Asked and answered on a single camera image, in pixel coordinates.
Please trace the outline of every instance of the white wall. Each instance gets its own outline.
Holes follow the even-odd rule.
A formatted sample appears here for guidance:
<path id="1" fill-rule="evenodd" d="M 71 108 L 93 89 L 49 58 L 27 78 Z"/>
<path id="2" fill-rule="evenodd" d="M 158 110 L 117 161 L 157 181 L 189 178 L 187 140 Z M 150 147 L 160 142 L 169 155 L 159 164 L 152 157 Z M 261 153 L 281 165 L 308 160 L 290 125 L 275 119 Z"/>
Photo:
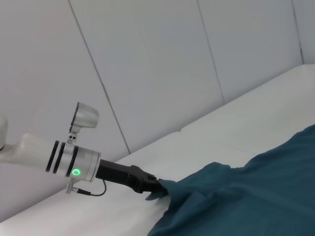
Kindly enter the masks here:
<path id="1" fill-rule="evenodd" d="M 223 104 L 196 1 L 71 3 L 131 152 Z"/>
<path id="2" fill-rule="evenodd" d="M 302 64 L 291 0 L 200 0 L 226 101 Z"/>
<path id="3" fill-rule="evenodd" d="M 315 1 L 293 0 L 305 64 L 315 63 Z"/>
<path id="4" fill-rule="evenodd" d="M 96 130 L 78 144 L 104 159 L 128 155 L 69 4 L 65 0 L 0 1 L 0 109 L 8 143 L 27 132 L 65 140 L 76 102 L 99 110 Z M 0 222 L 65 187 L 66 179 L 0 164 Z"/>
<path id="5" fill-rule="evenodd" d="M 302 63 L 291 0 L 71 3 L 131 152 Z"/>

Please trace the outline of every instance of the white surface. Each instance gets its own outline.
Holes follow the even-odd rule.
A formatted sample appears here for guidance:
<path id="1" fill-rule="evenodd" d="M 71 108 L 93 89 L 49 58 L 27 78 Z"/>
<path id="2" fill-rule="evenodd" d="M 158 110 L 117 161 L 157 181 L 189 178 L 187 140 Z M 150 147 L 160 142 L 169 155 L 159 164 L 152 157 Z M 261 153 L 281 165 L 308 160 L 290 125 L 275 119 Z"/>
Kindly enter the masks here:
<path id="1" fill-rule="evenodd" d="M 315 63 L 315 1 L 293 0 L 305 64 Z"/>
<path id="2" fill-rule="evenodd" d="M 71 3 L 131 152 L 223 105 L 197 1 Z"/>
<path id="3" fill-rule="evenodd" d="M 291 0 L 199 3 L 226 101 L 302 64 Z"/>
<path id="4" fill-rule="evenodd" d="M 182 133 L 258 154 L 314 124 L 314 101 L 315 65 L 301 65 L 186 126 Z"/>
<path id="5" fill-rule="evenodd" d="M 0 1 L 0 110 L 7 142 L 32 132 L 65 141 L 76 102 L 99 110 L 78 145 L 118 160 L 128 154 L 66 0 Z M 65 179 L 0 164 L 0 222 L 60 191 Z"/>
<path id="6" fill-rule="evenodd" d="M 314 123 L 314 81 L 315 65 L 299 66 L 119 163 L 138 165 L 171 180 L 214 161 L 244 166 L 261 150 L 285 142 Z M 97 180 L 77 186 L 103 190 Z M 144 236 L 169 203 L 168 198 L 147 202 L 146 196 L 112 183 L 99 198 L 60 192 L 1 223 L 0 235 Z"/>

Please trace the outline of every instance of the panel seam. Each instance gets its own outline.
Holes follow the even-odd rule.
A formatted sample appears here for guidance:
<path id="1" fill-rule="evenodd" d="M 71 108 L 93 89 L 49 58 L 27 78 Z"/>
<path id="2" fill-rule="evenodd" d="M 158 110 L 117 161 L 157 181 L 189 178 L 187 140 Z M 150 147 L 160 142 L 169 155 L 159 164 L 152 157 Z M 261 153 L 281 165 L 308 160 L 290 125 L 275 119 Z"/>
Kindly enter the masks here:
<path id="1" fill-rule="evenodd" d="M 206 38 L 207 38 L 207 44 L 208 44 L 208 47 L 209 47 L 209 50 L 210 50 L 210 55 L 211 55 L 211 58 L 212 58 L 212 63 L 213 63 L 213 66 L 214 66 L 214 70 L 215 70 L 217 82 L 218 82 L 218 84 L 219 84 L 219 89 L 220 89 L 220 92 L 221 92 L 221 98 L 222 98 L 222 100 L 223 100 L 223 103 L 225 104 L 226 102 L 225 102 L 225 98 L 224 98 L 224 94 L 223 94 L 221 82 L 220 82 L 220 80 L 219 80 L 216 62 L 215 62 L 215 59 L 214 59 L 214 56 L 213 56 L 213 53 L 212 53 L 212 49 L 211 49 L 211 46 L 210 46 L 210 40 L 209 40 L 209 37 L 208 37 L 208 34 L 207 34 L 206 25 L 205 25 L 205 22 L 204 22 L 204 19 L 203 19 L 203 16 L 202 16 L 202 12 L 201 12 L 201 8 L 200 8 L 199 0 L 197 0 L 197 5 L 198 5 L 198 10 L 199 10 L 200 18 L 201 18 L 201 21 L 202 21 L 203 30 L 204 30 L 205 35 L 206 35 Z"/>
<path id="2" fill-rule="evenodd" d="M 122 128 L 121 128 L 121 126 L 120 126 L 120 124 L 119 124 L 119 122 L 118 122 L 117 116 L 116 116 L 115 111 L 114 111 L 114 108 L 113 108 L 113 106 L 112 106 L 112 103 L 110 102 L 110 99 L 109 99 L 107 90 L 106 90 L 106 88 L 105 88 L 105 85 L 104 85 L 104 83 L 103 83 L 103 81 L 102 81 L 102 79 L 101 79 L 101 77 L 100 77 L 100 74 L 99 74 L 98 69 L 97 69 L 97 67 L 96 67 L 95 61 L 94 61 L 94 59 L 93 59 L 93 57 L 92 57 L 91 51 L 90 51 L 90 49 L 89 49 L 89 46 L 88 46 L 88 44 L 87 44 L 87 42 L 86 42 L 86 40 L 85 40 L 85 37 L 84 37 L 84 35 L 83 35 L 83 32 L 82 32 L 82 29 L 81 29 L 81 27 L 80 27 L 79 21 L 78 21 L 76 15 L 75 15 L 74 10 L 73 10 L 71 1 L 68 0 L 68 3 L 69 3 L 69 6 L 70 6 L 70 9 L 71 9 L 71 11 L 72 11 L 73 17 L 74 17 L 74 19 L 75 19 L 75 22 L 76 22 L 76 24 L 77 24 L 77 26 L 78 26 L 78 29 L 79 29 L 79 31 L 80 31 L 80 34 L 81 34 L 81 36 L 82 36 L 82 38 L 83 38 L 83 42 L 84 42 L 84 44 L 85 44 L 85 47 L 86 47 L 86 49 L 88 50 L 90 59 L 91 59 L 91 61 L 92 61 L 93 67 L 94 67 L 94 69 L 95 69 L 95 71 L 96 71 L 96 73 L 97 73 L 98 79 L 99 79 L 100 83 L 102 84 L 102 87 L 103 87 L 105 96 L 106 96 L 106 98 L 107 98 L 107 101 L 108 101 L 108 103 L 109 103 L 109 106 L 110 106 L 110 108 L 111 108 L 111 110 L 112 110 L 112 113 L 113 113 L 113 115 L 114 115 L 115 121 L 116 121 L 117 126 L 118 126 L 119 131 L 120 131 L 120 134 L 121 134 L 122 137 L 123 137 L 123 140 L 124 140 L 124 143 L 125 143 L 125 145 L 126 145 L 126 147 L 127 147 L 128 153 L 131 154 L 130 149 L 129 149 L 128 144 L 127 144 L 127 141 L 126 141 L 125 136 L 124 136 L 124 134 L 123 134 Z"/>
<path id="3" fill-rule="evenodd" d="M 293 0 L 291 0 L 291 5 L 292 5 L 292 10 L 293 10 L 295 27 L 296 27 L 296 31 L 297 31 L 297 37 L 298 37 L 298 40 L 299 40 L 299 47 L 300 47 L 300 54 L 301 54 L 301 58 L 302 58 L 302 64 L 305 64 L 304 63 L 304 56 L 303 56 L 303 49 L 302 49 L 302 42 L 301 42 L 301 37 L 300 37 L 300 31 L 299 31 L 299 26 L 297 24 L 297 17 L 296 17 L 296 11 L 295 11 L 295 6 L 294 6 L 294 1 Z"/>

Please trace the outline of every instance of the green fabric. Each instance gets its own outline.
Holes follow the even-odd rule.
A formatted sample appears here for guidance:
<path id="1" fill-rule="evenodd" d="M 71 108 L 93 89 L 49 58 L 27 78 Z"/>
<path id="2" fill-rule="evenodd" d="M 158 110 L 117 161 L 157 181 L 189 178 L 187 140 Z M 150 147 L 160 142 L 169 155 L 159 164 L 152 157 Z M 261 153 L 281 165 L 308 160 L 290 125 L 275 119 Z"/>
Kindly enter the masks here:
<path id="1" fill-rule="evenodd" d="M 171 202 L 150 236 L 313 236 L 315 125 L 243 168 L 212 163 L 161 184 Z"/>

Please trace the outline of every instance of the white table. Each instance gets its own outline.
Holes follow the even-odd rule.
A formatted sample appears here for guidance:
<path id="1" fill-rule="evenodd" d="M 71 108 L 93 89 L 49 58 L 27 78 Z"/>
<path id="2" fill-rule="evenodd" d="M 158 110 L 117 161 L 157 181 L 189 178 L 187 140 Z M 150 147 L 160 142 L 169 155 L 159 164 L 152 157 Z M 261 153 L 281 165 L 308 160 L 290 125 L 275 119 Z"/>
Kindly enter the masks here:
<path id="1" fill-rule="evenodd" d="M 242 167 L 315 123 L 315 65 L 299 66 L 119 161 L 158 178 L 181 180 L 211 162 Z M 77 187 L 99 193 L 100 180 Z M 64 191 L 0 224 L 0 236 L 145 236 L 169 198 L 107 183 L 102 197 Z"/>

